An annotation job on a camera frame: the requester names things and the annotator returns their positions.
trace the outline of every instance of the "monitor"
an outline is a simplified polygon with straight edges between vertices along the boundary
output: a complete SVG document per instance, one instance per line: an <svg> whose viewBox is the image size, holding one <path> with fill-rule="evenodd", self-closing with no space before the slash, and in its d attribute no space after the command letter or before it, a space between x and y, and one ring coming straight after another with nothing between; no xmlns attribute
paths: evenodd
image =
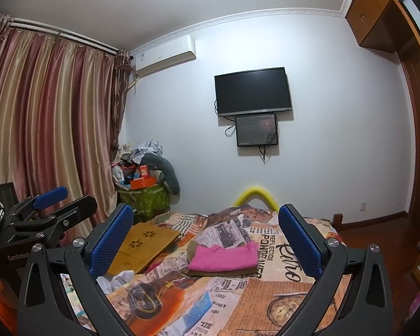
<svg viewBox="0 0 420 336"><path fill-rule="evenodd" d="M215 76L218 116L292 109L285 68Z"/></svg>
<svg viewBox="0 0 420 336"><path fill-rule="evenodd" d="M237 146L270 146L279 143L275 114L237 116L235 127Z"/></svg>

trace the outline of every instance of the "wooden floor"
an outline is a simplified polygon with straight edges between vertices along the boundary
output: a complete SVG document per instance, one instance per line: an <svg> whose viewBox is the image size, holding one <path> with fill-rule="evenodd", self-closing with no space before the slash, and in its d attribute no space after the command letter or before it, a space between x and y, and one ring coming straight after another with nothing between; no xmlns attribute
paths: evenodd
<svg viewBox="0 0 420 336"><path fill-rule="evenodd" d="M371 243L379 245L391 282L394 334L396 334L419 291L418 283L411 276L411 270L418 256L419 232L408 219L401 217L339 233L345 244L350 247L365 248Z"/></svg>

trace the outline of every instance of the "curtain rod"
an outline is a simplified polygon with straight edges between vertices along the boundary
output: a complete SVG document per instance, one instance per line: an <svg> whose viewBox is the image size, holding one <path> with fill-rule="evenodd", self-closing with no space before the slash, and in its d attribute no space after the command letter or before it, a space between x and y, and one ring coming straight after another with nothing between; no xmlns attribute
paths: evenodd
<svg viewBox="0 0 420 336"><path fill-rule="evenodd" d="M54 34L62 38L67 38L91 46L93 48L104 50L105 52L110 53L112 55L116 55L118 52L117 48L114 48L108 44L104 44L98 40L86 37L76 32L72 32L70 30L59 28L57 26L39 23L37 21L14 18L14 21L11 23L10 26L12 28L27 29Z"/></svg>

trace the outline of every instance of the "white wall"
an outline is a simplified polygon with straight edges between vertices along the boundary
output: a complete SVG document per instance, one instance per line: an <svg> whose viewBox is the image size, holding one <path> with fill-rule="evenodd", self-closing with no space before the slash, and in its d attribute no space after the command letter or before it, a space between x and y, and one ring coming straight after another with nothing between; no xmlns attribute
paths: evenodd
<svg viewBox="0 0 420 336"><path fill-rule="evenodd" d="M342 213L351 222L405 209L411 132L393 55L360 48L345 19L321 15L233 21L193 37L197 60L141 79L126 105L128 141L160 141L175 168L173 210L218 211L253 185L316 218ZM225 137L230 122L214 112L214 76L267 67L286 68L293 112L278 115L279 147L263 164L256 148Z"/></svg>
<svg viewBox="0 0 420 336"><path fill-rule="evenodd" d="M128 134L126 130L126 112L123 115L123 122L121 123L120 134L118 135L118 144L123 145L128 142Z"/></svg>
<svg viewBox="0 0 420 336"><path fill-rule="evenodd" d="M395 53L395 59L399 59L397 53ZM414 188L414 178L415 178L415 123L414 123L414 113L412 112L412 102L411 96L409 93L408 83L406 81L406 76L404 75L403 66L398 64L398 71L400 73L401 85L404 89L404 96L406 98L406 105L408 109L409 116L409 134L410 134L410 145L411 145L411 156L410 156L410 167L409 167L409 184L408 184L408 195L406 197L406 206L404 210L409 213L409 207L412 200L412 190Z"/></svg>

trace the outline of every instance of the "white cloth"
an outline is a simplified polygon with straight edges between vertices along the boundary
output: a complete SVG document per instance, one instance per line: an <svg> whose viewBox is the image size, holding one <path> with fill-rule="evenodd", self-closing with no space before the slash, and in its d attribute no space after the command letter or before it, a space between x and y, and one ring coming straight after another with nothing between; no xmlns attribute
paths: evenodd
<svg viewBox="0 0 420 336"><path fill-rule="evenodd" d="M127 143L120 145L118 147L117 155L115 156L115 159L113 161L113 164L118 164L121 160L121 156L124 154L130 154L131 153L132 144Z"/></svg>
<svg viewBox="0 0 420 336"><path fill-rule="evenodd" d="M116 291L118 288L125 285L133 277L133 270L124 270L118 275L112 277L110 281L106 279L106 276L99 276L97 278L97 282L104 294L111 294L113 291Z"/></svg>
<svg viewBox="0 0 420 336"><path fill-rule="evenodd" d="M145 154L156 154L162 156L162 146L158 141L145 141L137 145L137 148L132 149L131 160L134 163L140 164Z"/></svg>

